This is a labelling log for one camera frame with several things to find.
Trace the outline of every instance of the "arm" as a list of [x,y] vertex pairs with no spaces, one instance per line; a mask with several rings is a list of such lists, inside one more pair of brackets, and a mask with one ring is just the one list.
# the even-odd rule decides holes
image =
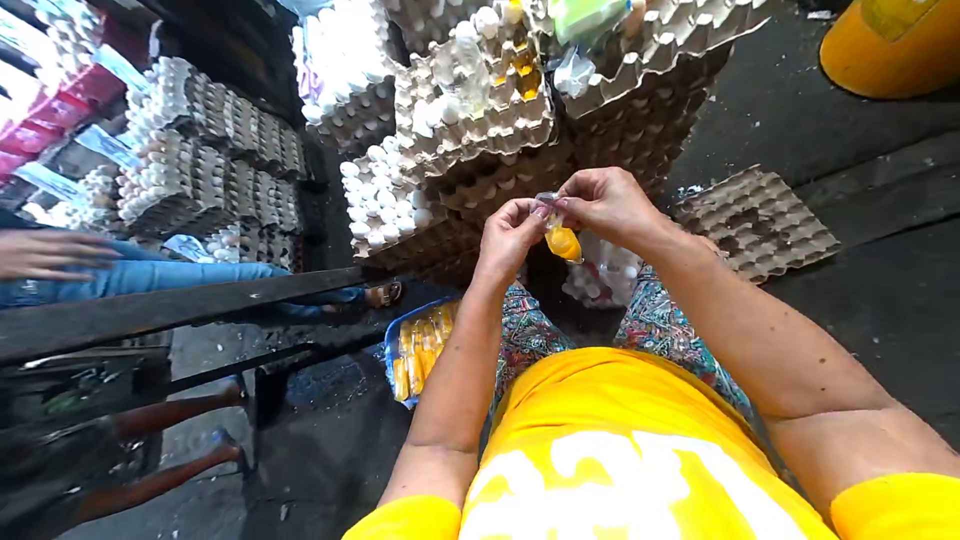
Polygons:
[[462,506],[477,472],[480,430],[493,396],[503,297],[527,250],[543,238],[546,208],[517,199],[487,221],[453,333],[427,379],[379,505],[437,495]]
[[885,474],[960,477],[960,459],[936,431],[829,334],[740,280],[705,244],[677,229],[629,173],[581,171],[561,192],[583,197],[560,203],[574,221],[657,269],[822,512],[844,489]]

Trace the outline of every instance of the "finger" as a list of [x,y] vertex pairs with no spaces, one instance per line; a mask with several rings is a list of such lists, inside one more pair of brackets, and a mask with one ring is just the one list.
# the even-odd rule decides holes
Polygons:
[[573,217],[572,215],[564,213],[564,227],[567,227],[568,229],[573,229],[575,231],[579,231],[584,227],[584,224],[580,223],[580,220]]
[[103,238],[96,234],[75,233],[72,231],[36,231],[31,234],[37,240],[44,242],[68,242],[75,244],[109,244],[109,238]]
[[62,268],[63,266],[71,265],[88,266],[90,268],[110,268],[110,266],[113,265],[109,260],[59,255],[34,255],[28,257],[25,263],[38,268]]
[[557,200],[557,208],[564,211],[564,223],[567,219],[575,222],[588,223],[590,208],[592,202],[585,201],[579,197],[563,197]]
[[546,205],[540,206],[516,228],[516,233],[523,238],[526,245],[532,246],[543,238],[546,233],[546,216],[548,213],[550,213],[550,209]]
[[595,197],[596,186],[603,180],[604,169],[583,169],[573,173],[564,185],[560,186],[557,195],[560,197],[580,197],[592,201]]
[[61,270],[50,270],[47,268],[30,268],[23,272],[25,278],[34,278],[36,280],[53,280],[57,282],[92,282],[93,276],[90,274],[81,274],[80,272],[62,272]]
[[110,248],[98,248],[83,244],[63,243],[63,242],[38,242],[36,244],[36,253],[43,255],[59,255],[67,257],[85,257],[85,258],[120,258],[120,253]]
[[540,206],[543,206],[543,203],[536,199],[511,199],[504,203],[493,216],[511,229],[515,229],[526,220],[533,209]]

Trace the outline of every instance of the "sleeve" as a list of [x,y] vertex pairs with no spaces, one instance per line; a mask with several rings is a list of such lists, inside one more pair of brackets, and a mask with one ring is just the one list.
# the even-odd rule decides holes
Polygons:
[[843,540],[960,538],[960,479],[904,473],[858,483],[830,504]]
[[343,540],[455,540],[460,508],[436,495],[416,495],[384,504],[344,534]]

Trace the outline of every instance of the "yellow container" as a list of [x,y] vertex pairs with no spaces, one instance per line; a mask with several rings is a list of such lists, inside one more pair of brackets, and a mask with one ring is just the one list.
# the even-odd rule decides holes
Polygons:
[[820,45],[824,72],[872,98],[914,97],[960,80],[960,0],[854,0]]

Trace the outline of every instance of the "patterned pants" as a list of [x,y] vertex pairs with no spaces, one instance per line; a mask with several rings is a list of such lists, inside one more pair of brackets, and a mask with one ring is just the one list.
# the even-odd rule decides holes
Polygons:
[[[636,277],[634,298],[620,322],[613,346],[670,360],[708,384],[745,418],[752,418],[750,401],[743,390],[694,332],[649,264],[644,264]],[[499,403],[516,377],[534,362],[576,348],[540,311],[540,303],[526,289],[517,283],[510,285],[503,301],[494,403]]]

